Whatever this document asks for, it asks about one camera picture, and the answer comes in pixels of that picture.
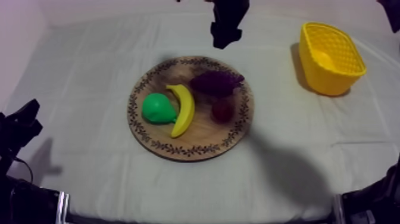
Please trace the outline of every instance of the banana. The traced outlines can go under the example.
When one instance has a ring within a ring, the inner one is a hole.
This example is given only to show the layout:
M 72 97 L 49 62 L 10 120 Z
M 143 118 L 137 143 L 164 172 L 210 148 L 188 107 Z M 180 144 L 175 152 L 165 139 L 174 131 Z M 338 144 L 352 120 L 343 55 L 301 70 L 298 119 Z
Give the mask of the banana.
M 176 138 L 182 135 L 192 122 L 195 115 L 195 100 L 191 92 L 184 85 L 167 85 L 166 88 L 171 90 L 180 102 L 179 115 L 171 133 L 171 137 Z

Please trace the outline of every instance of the white fabric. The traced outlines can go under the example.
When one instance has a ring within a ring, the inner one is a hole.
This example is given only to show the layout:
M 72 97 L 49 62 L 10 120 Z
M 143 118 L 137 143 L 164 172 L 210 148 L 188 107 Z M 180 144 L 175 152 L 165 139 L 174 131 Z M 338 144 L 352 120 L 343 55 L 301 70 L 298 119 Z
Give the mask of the white fabric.
M 133 14 L 54 29 L 6 109 L 32 98 L 41 104 L 43 131 L 19 155 L 35 183 L 70 193 L 71 211 L 85 216 L 227 223 L 323 216 L 330 194 L 384 177 L 399 154 L 398 39 L 340 24 L 368 72 L 348 95 L 328 98 L 296 78 L 296 43 L 306 20 L 252 12 L 240 25 L 243 38 L 224 50 L 212 47 L 211 11 Z M 248 137 L 200 163 L 149 153 L 126 119 L 138 78 L 184 55 L 230 64 L 254 93 Z M 19 165 L 10 174 L 27 178 Z

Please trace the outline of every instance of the yellow basket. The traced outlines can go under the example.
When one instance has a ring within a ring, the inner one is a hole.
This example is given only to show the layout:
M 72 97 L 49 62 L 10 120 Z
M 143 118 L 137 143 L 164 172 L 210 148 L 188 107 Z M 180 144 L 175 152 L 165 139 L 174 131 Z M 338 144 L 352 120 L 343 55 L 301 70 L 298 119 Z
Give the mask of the yellow basket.
M 343 94 L 367 71 L 351 38 L 327 24 L 303 25 L 299 53 L 309 86 L 321 94 Z

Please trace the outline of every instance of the purple grapes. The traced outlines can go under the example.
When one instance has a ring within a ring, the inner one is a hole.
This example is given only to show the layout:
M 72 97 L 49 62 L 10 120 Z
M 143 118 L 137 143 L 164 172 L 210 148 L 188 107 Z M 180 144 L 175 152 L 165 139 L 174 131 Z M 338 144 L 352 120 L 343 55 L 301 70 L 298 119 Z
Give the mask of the purple grapes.
M 233 75 L 223 71 L 206 71 L 190 81 L 192 89 L 217 98 L 232 95 L 234 88 L 240 87 L 242 75 Z

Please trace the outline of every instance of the wooden plate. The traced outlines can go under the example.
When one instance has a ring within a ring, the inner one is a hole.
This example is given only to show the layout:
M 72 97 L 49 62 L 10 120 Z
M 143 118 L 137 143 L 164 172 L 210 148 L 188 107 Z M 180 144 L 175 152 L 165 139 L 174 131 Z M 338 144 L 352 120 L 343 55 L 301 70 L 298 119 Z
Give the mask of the wooden plate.
M 167 60 L 148 71 L 137 82 L 128 103 L 128 123 L 136 139 L 150 152 L 175 161 L 201 161 L 216 157 L 235 146 L 248 131 L 254 113 L 253 95 L 247 82 L 242 82 L 228 97 L 235 105 L 230 122 L 218 124 L 211 118 L 211 105 L 217 99 L 197 93 L 189 81 L 208 70 L 238 72 L 230 66 L 207 57 L 180 57 Z M 189 129 L 176 139 L 170 138 L 174 124 L 152 125 L 142 117 L 145 97 L 153 92 L 165 94 L 179 111 L 176 97 L 166 85 L 183 84 L 193 93 L 195 115 Z

